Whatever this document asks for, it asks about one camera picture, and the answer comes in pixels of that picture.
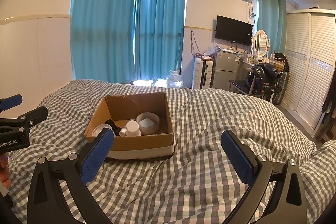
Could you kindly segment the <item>person's hand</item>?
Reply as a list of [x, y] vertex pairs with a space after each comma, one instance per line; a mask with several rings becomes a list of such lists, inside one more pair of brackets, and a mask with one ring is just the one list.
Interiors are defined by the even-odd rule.
[[1, 183], [8, 189], [11, 186], [10, 171], [8, 166], [8, 156], [6, 153], [0, 155], [0, 180]]

